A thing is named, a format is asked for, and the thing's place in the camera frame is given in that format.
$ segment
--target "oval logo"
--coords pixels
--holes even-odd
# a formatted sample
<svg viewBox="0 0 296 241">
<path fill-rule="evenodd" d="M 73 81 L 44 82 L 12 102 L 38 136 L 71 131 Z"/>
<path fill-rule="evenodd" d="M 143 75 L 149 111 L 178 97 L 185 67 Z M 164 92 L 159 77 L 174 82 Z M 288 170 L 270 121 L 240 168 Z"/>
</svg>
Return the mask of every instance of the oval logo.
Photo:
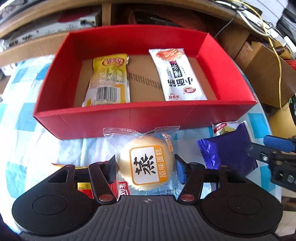
<svg viewBox="0 0 296 241">
<path fill-rule="evenodd" d="M 190 93 L 194 93 L 196 91 L 196 88 L 194 87 L 186 87 L 183 90 L 185 93 L 190 94 Z"/>
</svg>

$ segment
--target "barcode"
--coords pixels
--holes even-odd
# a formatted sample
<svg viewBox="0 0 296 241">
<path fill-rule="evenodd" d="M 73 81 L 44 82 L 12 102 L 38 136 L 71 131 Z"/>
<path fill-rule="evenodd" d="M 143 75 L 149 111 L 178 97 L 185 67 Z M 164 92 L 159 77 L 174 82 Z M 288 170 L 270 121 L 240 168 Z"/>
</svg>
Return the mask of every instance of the barcode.
<svg viewBox="0 0 296 241">
<path fill-rule="evenodd" d="M 98 87 L 96 92 L 96 102 L 98 101 L 120 102 L 120 88 L 113 86 Z"/>
</svg>

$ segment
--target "yellow snack package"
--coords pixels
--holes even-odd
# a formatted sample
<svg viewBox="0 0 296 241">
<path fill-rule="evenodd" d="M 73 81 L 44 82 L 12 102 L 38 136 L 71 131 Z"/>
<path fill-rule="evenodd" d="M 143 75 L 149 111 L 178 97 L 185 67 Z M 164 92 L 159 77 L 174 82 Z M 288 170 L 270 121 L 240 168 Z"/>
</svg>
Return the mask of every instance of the yellow snack package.
<svg viewBox="0 0 296 241">
<path fill-rule="evenodd" d="M 113 54 L 93 60 L 94 75 L 89 81 L 85 106 L 130 103 L 126 76 L 127 54 Z"/>
</svg>

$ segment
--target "yellow cable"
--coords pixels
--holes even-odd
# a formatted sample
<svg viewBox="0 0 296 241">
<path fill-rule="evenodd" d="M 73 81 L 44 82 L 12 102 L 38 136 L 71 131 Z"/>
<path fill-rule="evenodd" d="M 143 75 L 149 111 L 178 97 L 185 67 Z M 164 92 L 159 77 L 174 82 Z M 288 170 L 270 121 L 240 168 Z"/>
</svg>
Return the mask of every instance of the yellow cable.
<svg viewBox="0 0 296 241">
<path fill-rule="evenodd" d="M 241 2 L 239 0 L 230 0 L 230 1 L 241 3 L 241 4 L 245 5 L 248 9 L 251 9 L 258 16 L 258 18 L 260 18 L 261 23 L 262 23 L 262 27 L 264 29 L 264 32 L 267 34 L 267 30 L 265 28 L 264 21 L 263 21 L 261 15 L 255 9 L 253 9 L 250 5 L 248 5 L 248 4 L 244 3 L 244 2 Z M 274 48 L 274 45 L 273 45 L 270 37 L 267 37 L 267 38 L 268 38 L 270 47 L 272 48 L 274 54 L 276 55 L 276 58 L 277 58 L 278 63 L 279 63 L 279 106 L 281 108 L 281 75 L 282 75 L 282 73 L 281 73 L 281 60 L 280 60 L 279 55 L 277 54 L 277 52 L 276 52 L 276 50 Z"/>
</svg>

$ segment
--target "brown cardboard bottom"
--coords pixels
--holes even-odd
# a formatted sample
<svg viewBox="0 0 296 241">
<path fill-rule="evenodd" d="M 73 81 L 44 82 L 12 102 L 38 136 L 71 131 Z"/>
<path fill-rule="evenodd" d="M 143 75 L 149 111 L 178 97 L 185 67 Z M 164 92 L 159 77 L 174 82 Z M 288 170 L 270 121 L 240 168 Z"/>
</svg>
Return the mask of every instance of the brown cardboard bottom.
<svg viewBox="0 0 296 241">
<path fill-rule="evenodd" d="M 188 58 L 191 67 L 208 100 L 216 100 L 215 94 L 195 58 Z M 82 62 L 73 107 L 84 101 L 89 80 L 94 74 L 92 60 Z M 130 55 L 127 65 L 131 102 L 165 101 L 156 66 L 150 55 Z"/>
</svg>

